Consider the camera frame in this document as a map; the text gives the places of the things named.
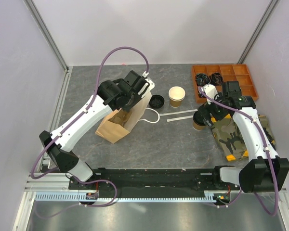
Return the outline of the orange compartment tray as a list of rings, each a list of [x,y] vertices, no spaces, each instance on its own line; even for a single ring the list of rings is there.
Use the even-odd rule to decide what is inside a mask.
[[[196,74],[220,73],[223,81],[238,81],[243,96],[251,96],[257,101],[259,96],[246,64],[197,64],[191,67],[191,78],[193,82],[196,103],[204,103],[206,100],[199,96],[196,82]]]

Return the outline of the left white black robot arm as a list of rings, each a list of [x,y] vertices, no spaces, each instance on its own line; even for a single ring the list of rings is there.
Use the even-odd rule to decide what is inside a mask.
[[[130,71],[125,78],[102,82],[97,93],[67,122],[52,132],[43,131],[39,138],[46,153],[62,173],[70,173],[79,179],[85,189],[96,184],[93,170],[73,152],[75,144],[98,121],[109,113],[122,109],[130,111],[155,87],[148,78]]]

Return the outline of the brown paper bag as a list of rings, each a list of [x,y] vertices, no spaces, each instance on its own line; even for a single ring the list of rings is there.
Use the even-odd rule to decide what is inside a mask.
[[[152,94],[149,92],[129,112],[123,109],[111,112],[104,117],[95,134],[114,144],[127,136],[139,121],[145,121],[151,124],[157,123],[160,120],[159,113],[147,107],[151,98]],[[141,119],[146,109],[157,114],[156,121]]]

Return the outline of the camouflage cloth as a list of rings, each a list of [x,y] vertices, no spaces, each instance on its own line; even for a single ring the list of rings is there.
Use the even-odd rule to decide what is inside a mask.
[[[211,120],[213,122],[211,131],[216,142],[223,150],[227,161],[248,158],[249,153],[233,118],[227,115],[220,121],[217,121],[214,117]]]

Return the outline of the stack of black lids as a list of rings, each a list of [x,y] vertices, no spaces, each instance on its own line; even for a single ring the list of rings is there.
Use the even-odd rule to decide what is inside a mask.
[[[149,106],[153,109],[159,109],[164,105],[164,98],[161,95],[153,95],[149,101]]]

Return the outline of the rolled brown sock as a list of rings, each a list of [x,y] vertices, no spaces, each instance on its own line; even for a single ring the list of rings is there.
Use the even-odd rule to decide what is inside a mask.
[[[216,72],[210,75],[211,84],[215,86],[221,86],[223,84],[223,76]]]

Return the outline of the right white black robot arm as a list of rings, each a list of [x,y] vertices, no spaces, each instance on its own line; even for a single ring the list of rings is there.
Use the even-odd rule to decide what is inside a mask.
[[[238,81],[224,82],[221,92],[212,84],[199,87],[198,91],[207,99],[198,108],[204,123],[211,127],[212,118],[219,121],[230,115],[249,155],[249,162],[243,168],[218,167],[219,173],[211,177],[212,186],[220,190],[232,183],[245,193],[280,191],[289,172],[289,160],[279,157],[269,142],[253,98],[243,96]]]

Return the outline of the lower wrapped straw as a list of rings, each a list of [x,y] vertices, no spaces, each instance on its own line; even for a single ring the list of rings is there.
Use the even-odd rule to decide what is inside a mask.
[[[185,119],[190,119],[190,118],[193,118],[193,115],[182,116],[182,117],[177,117],[177,118],[170,118],[170,119],[167,119],[167,122],[185,120]]]

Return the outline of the rolled sock top left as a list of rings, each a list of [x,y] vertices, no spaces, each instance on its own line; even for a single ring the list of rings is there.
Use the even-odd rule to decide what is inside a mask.
[[[204,74],[204,73],[198,73],[195,76],[196,79],[196,83],[198,86],[205,86],[207,84],[210,84],[210,78],[208,75]]]

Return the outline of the single brown paper cup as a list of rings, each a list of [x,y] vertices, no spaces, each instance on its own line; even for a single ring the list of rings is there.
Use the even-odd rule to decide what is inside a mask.
[[[203,123],[198,123],[198,122],[195,122],[195,121],[193,122],[193,128],[195,130],[203,130],[205,127],[206,127],[206,125],[203,124]]]

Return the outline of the stack of paper cups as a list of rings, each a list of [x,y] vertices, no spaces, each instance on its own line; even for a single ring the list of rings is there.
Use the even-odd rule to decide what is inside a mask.
[[[170,105],[174,108],[179,107],[185,98],[185,90],[182,87],[174,86],[169,89]]]

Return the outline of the cardboard cup carrier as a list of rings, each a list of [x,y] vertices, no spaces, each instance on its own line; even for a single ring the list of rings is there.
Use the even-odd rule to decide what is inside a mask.
[[[109,121],[114,124],[119,124],[122,127],[125,125],[125,123],[130,119],[132,115],[132,111],[118,111]]]

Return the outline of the upper wrapped straw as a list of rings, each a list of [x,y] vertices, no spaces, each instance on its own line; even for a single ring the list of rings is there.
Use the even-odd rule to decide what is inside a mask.
[[[184,111],[179,111],[179,112],[161,113],[159,115],[160,116],[170,116],[170,115],[184,114],[184,113],[190,113],[190,112],[195,112],[195,111],[197,111],[197,109],[184,110]]]

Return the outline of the wrapped straw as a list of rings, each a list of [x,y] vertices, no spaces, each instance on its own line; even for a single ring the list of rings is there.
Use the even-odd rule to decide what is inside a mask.
[[[179,112],[161,113],[159,115],[160,116],[170,116],[170,115],[184,114],[184,113],[190,113],[190,112],[195,112],[195,111],[197,111],[197,109],[184,110],[184,111],[179,111]]]
[[[182,116],[182,117],[177,117],[177,118],[170,118],[170,119],[167,119],[167,122],[185,120],[185,119],[190,119],[190,118],[193,118],[193,115]]]

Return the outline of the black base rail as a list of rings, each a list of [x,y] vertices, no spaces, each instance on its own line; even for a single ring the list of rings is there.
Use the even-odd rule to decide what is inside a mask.
[[[237,191],[239,187],[222,182],[213,168],[186,169],[105,169],[93,171],[90,180],[79,183],[70,179],[70,190],[98,190],[106,197],[117,196],[201,196],[205,191]]]

